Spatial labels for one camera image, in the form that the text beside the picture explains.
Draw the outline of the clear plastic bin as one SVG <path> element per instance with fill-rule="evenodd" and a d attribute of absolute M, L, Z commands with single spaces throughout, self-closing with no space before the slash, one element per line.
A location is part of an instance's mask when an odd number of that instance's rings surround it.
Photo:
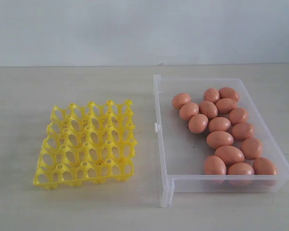
<path fill-rule="evenodd" d="M 206 133 L 193 134 L 171 104 L 175 95 L 186 92 L 199 102 L 208 88 L 231 87 L 239 93 L 239 106 L 247 109 L 255 135 L 263 143 L 263 155 L 271 160 L 277 175 L 218 176 L 204 174 L 203 164 L 213 150 Z M 238 78 L 179 78 L 154 75 L 156 121 L 154 124 L 161 169 L 161 207 L 171 206 L 174 193 L 275 192 L 289 180 L 289 164 Z"/>

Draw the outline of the brown egg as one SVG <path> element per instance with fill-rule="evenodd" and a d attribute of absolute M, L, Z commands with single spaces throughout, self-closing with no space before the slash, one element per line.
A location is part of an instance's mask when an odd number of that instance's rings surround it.
<path fill-rule="evenodd" d="M 268 158 L 257 157 L 254 159 L 252 167 L 254 169 L 255 175 L 277 175 L 277 167 L 275 164 Z M 276 185 L 276 180 L 257 180 L 259 184 L 265 186 L 274 186 Z"/>
<path fill-rule="evenodd" d="M 232 145 L 234 138 L 226 131 L 214 131 L 207 136 L 206 143 L 210 148 L 217 149 L 221 146 Z"/>
<path fill-rule="evenodd" d="M 254 160 L 263 154 L 263 144 L 257 138 L 247 138 L 240 147 L 247 160 Z"/>
<path fill-rule="evenodd" d="M 239 93 L 230 87 L 224 87 L 219 89 L 219 95 L 220 99 L 229 98 L 235 100 L 236 102 L 239 102 L 240 100 Z"/>
<path fill-rule="evenodd" d="M 245 108 L 235 108 L 228 116 L 231 125 L 234 126 L 238 123 L 247 122 L 249 118 L 249 113 Z"/>
<path fill-rule="evenodd" d="M 231 165 L 228 168 L 227 171 L 228 175 L 254 175 L 254 169 L 251 165 L 244 163 L 244 162 L 238 162 L 233 165 Z M 229 183 L 238 186 L 243 187 L 246 185 L 251 184 L 252 180 L 230 180 Z"/>
<path fill-rule="evenodd" d="M 199 112 L 205 115 L 209 120 L 217 117 L 218 109 L 214 103 L 210 101 L 202 101 L 198 106 Z"/>
<path fill-rule="evenodd" d="M 209 122 L 209 132 L 228 131 L 231 127 L 231 122 L 225 117 L 216 117 Z"/>
<path fill-rule="evenodd" d="M 231 135 L 236 141 L 244 141 L 248 138 L 252 138 L 255 134 L 254 125 L 248 122 L 238 123 L 233 126 Z"/>
<path fill-rule="evenodd" d="M 206 175 L 225 175 L 226 165 L 220 157 L 210 155 L 204 161 L 204 173 Z"/>
<path fill-rule="evenodd" d="M 172 100 L 172 106 L 179 110 L 183 105 L 186 103 L 191 102 L 191 96 L 188 93 L 179 93 L 176 96 L 174 96 Z"/>
<path fill-rule="evenodd" d="M 216 102 L 215 106 L 218 113 L 222 115 L 229 114 L 233 109 L 237 108 L 237 101 L 231 98 L 223 98 Z"/>
<path fill-rule="evenodd" d="M 189 120 L 188 128 L 192 133 L 200 134 L 206 129 L 208 121 L 205 115 L 196 114 Z"/>
<path fill-rule="evenodd" d="M 199 106 L 196 103 L 186 103 L 179 110 L 179 116 L 183 120 L 190 120 L 199 113 Z"/>
<path fill-rule="evenodd" d="M 227 166 L 244 162 L 245 156 L 242 151 L 234 146 L 225 145 L 217 148 L 214 154 L 221 158 Z"/>
<path fill-rule="evenodd" d="M 220 100 L 220 94 L 217 89 L 214 88 L 209 88 L 204 92 L 203 95 L 203 100 L 204 101 L 209 101 L 212 102 L 213 104 L 216 104 L 217 101 Z"/>

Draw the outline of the yellow plastic egg tray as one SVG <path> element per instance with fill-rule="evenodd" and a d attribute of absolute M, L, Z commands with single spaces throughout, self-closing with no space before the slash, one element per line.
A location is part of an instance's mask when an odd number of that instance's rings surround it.
<path fill-rule="evenodd" d="M 122 104 L 108 100 L 103 105 L 54 106 L 33 184 L 55 189 L 60 184 L 78 187 L 86 181 L 101 184 L 130 178 L 137 145 L 131 105 L 131 100 Z"/>

